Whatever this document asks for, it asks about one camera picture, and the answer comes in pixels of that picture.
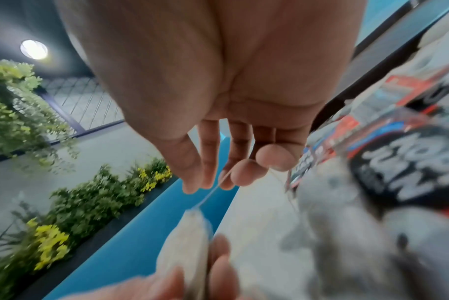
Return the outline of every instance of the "hanging plant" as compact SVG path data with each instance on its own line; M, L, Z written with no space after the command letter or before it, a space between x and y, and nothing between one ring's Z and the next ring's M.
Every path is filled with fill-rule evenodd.
M40 165L51 168L62 163L47 137L59 140L71 157L77 152L69 137L71 128L33 90L41 78L34 76L33 65L0 61L0 151L9 157L25 151Z

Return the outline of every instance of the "round light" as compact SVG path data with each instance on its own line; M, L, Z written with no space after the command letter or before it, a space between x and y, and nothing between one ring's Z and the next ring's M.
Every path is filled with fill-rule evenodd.
M20 45L23 55L32 59L44 59L48 56L48 48L39 41L26 40Z

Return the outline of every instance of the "blue ledge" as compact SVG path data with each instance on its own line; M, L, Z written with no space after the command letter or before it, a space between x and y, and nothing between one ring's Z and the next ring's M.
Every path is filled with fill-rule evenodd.
M229 138L221 141L218 170L227 161L229 145ZM230 191L218 189L201 207L213 231L219 226L237 190L237 187ZM55 300L154 273L155 262L166 237L178 224L183 212L201 201L208 192L199 190L186 195L182 192L182 181L177 180L44 299Z

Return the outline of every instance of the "ceiling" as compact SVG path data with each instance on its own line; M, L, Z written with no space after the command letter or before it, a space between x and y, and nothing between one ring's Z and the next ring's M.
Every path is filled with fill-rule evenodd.
M45 44L48 58L24 56L20 43L29 39ZM34 64L43 78L92 75L72 46L53 0L0 0L0 59Z

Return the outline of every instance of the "palm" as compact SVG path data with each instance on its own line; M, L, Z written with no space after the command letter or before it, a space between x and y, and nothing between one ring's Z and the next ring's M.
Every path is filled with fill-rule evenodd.
M214 181L222 118L232 135L224 172L234 167L223 188L297 162L351 56L364 0L109 0L94 10L64 0L60 7L126 121L194 192ZM187 136L195 125L201 156Z

